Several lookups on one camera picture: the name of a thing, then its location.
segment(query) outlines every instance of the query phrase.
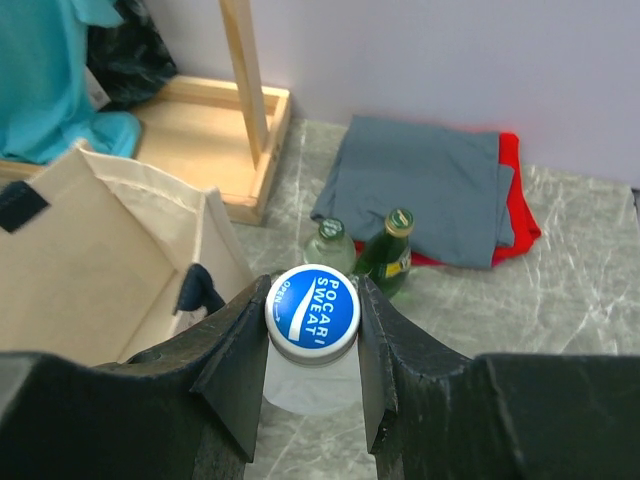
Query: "white wall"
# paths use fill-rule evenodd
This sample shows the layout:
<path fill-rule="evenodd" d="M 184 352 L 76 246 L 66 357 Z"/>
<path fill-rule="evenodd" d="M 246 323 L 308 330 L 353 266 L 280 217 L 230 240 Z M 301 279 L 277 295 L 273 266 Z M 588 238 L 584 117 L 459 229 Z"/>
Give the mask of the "white wall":
<path fill-rule="evenodd" d="M 232 78 L 215 0 L 146 0 L 183 73 Z M 296 114 L 513 129 L 523 158 L 640 187 L 638 0 L 253 0 Z"/>

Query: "marble countertop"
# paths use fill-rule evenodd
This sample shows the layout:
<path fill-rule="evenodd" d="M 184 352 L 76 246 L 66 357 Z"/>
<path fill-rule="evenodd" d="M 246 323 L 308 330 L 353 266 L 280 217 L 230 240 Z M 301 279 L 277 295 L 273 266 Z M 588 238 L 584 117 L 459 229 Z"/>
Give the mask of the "marble countertop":
<path fill-rule="evenodd" d="M 302 262 L 309 212 L 344 127 L 295 121 L 263 226 L 236 225 L 256 274 Z M 467 356 L 485 352 L 640 352 L 640 239 L 629 187 L 523 167 L 525 195 L 543 229 L 526 256 L 491 271 L 414 268 L 394 305 Z M 247 479 L 375 479 L 362 405 L 301 416 L 263 401 Z"/>

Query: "folded gray cloth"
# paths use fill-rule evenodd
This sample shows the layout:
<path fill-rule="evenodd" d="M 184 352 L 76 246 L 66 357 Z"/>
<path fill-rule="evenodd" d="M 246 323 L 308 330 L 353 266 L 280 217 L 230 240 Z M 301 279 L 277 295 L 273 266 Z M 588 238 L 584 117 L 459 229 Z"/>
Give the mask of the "folded gray cloth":
<path fill-rule="evenodd" d="M 495 247 L 515 239 L 507 209 L 514 171 L 498 163 L 499 135 L 354 117 L 311 218 L 340 218 L 367 241 L 389 211 L 408 208 L 415 252 L 490 268 Z"/>

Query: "canvas tote bag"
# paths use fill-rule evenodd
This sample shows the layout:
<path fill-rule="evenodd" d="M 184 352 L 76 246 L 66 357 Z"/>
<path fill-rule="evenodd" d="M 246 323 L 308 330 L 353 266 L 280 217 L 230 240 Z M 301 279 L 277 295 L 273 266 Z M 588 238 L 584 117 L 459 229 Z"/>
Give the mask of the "canvas tote bag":
<path fill-rule="evenodd" d="M 0 350 L 125 361 L 205 316 L 174 314 L 194 264 L 226 301 L 253 280 L 220 192 L 81 140 L 0 195 Z"/>

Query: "yellow bottle label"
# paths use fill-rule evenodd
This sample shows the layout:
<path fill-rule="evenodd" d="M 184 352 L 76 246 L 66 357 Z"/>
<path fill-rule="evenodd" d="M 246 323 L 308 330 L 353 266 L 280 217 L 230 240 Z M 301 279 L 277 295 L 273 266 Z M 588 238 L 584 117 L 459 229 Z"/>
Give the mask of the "yellow bottle label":
<path fill-rule="evenodd" d="M 411 249 L 402 252 L 397 262 L 388 263 L 384 271 L 385 278 L 395 277 L 396 275 L 406 272 L 411 267 Z"/>

